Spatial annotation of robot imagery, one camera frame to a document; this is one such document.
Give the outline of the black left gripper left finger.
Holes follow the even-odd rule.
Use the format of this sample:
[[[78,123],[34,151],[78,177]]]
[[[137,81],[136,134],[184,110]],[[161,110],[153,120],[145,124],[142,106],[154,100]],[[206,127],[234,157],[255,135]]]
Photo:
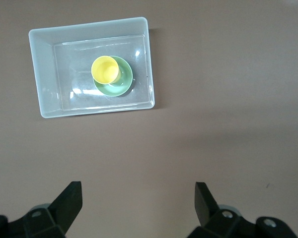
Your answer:
[[[66,238],[81,209],[81,182],[72,181],[51,204],[35,206],[12,222],[0,215],[0,238]]]

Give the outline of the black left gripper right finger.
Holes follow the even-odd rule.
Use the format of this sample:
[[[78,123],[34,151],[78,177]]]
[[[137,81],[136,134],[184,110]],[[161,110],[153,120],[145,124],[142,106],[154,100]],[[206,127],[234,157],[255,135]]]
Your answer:
[[[187,238],[297,238],[280,219],[264,216],[251,223],[230,208],[220,208],[204,182],[195,184],[194,206],[200,226]]]

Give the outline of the mint green bowl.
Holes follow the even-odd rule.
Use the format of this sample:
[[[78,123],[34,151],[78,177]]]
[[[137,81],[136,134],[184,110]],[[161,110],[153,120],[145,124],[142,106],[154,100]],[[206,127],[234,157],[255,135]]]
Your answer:
[[[126,60],[118,56],[111,56],[111,57],[113,57],[119,65],[119,68],[121,71],[121,77],[119,81],[114,84],[106,84],[106,85],[99,84],[94,79],[93,79],[93,82],[96,88],[102,94],[110,97],[117,97],[117,96],[123,95],[130,89],[133,81],[133,72],[132,72],[131,66]]]

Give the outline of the yellow plastic cup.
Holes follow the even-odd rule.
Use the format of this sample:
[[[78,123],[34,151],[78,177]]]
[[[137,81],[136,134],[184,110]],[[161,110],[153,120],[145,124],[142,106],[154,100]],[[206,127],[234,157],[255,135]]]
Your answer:
[[[119,81],[121,71],[113,57],[100,56],[91,65],[91,75],[99,84],[114,84]]]

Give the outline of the clear plastic box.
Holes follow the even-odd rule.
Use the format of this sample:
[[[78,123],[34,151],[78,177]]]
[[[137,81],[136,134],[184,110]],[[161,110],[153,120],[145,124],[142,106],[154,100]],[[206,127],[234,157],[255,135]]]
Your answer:
[[[155,104],[149,26],[134,17],[29,32],[41,116],[57,118],[151,109]],[[124,59],[133,73],[120,95],[97,87],[91,66],[100,56]]]

